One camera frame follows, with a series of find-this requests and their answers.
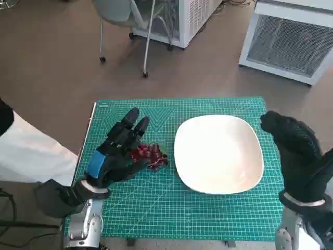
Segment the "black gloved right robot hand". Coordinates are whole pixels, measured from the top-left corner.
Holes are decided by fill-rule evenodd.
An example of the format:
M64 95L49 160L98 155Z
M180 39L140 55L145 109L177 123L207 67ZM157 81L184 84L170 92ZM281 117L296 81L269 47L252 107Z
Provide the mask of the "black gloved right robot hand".
M279 150L284 191L303 203L324 199L332 178L332 150L323 153L314 131L293 117L268 111L260 120Z

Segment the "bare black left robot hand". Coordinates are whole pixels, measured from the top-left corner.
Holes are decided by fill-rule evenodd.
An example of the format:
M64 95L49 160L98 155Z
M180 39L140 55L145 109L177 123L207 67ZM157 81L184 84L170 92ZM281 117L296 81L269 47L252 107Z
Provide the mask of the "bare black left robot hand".
M143 169L145 160L133 160L131 151L138 147L150 120L145 116L137 122L138 116L139 109L132 108L115 123L105 141L96 148L86 171L89 185L98 189L108 188L110 184L124 181Z

